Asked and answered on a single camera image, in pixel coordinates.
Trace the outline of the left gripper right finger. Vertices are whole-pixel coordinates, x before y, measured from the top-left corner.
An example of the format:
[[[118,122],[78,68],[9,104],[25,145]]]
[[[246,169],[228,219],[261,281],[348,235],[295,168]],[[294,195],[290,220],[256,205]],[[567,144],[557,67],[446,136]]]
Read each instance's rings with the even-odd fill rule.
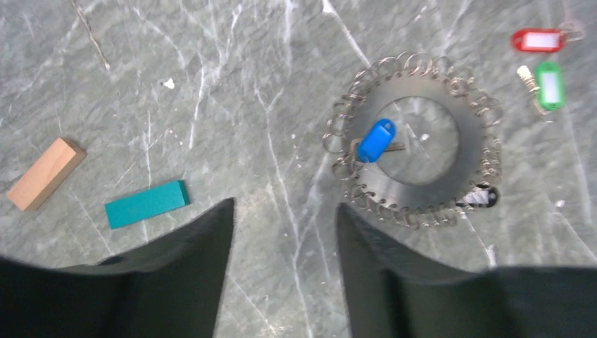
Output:
[[[595,337],[594,268],[472,273],[430,259],[347,204],[335,218],[353,337]]]

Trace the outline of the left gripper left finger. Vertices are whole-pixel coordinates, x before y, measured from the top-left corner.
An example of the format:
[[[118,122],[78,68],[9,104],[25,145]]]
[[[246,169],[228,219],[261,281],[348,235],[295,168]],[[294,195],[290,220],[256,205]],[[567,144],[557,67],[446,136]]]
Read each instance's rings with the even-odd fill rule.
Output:
[[[1,259],[2,337],[213,337],[234,234],[233,198],[96,265]]]

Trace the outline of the blue key tag with key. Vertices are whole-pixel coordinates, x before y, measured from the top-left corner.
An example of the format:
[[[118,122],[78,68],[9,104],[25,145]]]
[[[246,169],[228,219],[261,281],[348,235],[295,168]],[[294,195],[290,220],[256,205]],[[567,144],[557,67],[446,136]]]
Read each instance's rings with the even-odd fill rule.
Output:
[[[362,138],[351,142],[351,160],[357,163],[375,163],[386,152],[402,151],[406,146],[394,142],[397,129],[387,118],[378,120]]]

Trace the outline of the teal block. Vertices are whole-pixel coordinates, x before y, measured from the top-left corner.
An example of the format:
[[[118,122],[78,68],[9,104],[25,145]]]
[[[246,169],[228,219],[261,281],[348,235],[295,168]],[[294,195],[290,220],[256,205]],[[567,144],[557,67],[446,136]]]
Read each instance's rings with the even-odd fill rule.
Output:
[[[186,184],[175,180],[107,203],[105,211],[110,228],[118,229],[189,204]]]

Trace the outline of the tan wooden block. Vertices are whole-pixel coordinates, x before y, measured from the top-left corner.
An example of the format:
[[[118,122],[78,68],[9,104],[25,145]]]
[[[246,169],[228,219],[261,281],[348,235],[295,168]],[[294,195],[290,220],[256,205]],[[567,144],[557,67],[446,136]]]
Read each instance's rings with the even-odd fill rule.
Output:
[[[57,138],[8,191],[8,199],[22,211],[37,210],[86,155],[73,140]]]

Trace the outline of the green key tag with key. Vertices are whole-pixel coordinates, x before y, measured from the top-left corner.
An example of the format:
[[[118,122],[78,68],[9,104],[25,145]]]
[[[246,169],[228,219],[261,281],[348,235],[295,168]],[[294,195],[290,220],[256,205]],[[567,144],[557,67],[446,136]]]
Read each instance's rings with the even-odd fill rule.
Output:
[[[535,67],[534,72],[521,65],[516,73],[531,94],[531,102],[539,115],[546,116],[565,105],[563,72],[557,63],[544,61]]]

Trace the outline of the red key tag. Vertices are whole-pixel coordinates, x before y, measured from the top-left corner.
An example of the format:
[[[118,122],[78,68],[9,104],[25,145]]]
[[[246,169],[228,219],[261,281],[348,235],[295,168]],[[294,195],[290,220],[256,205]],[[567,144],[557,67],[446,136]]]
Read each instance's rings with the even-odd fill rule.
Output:
[[[557,53],[567,43],[582,40],[585,35],[579,21],[568,20],[555,28],[522,28],[511,35],[510,42],[521,52]]]

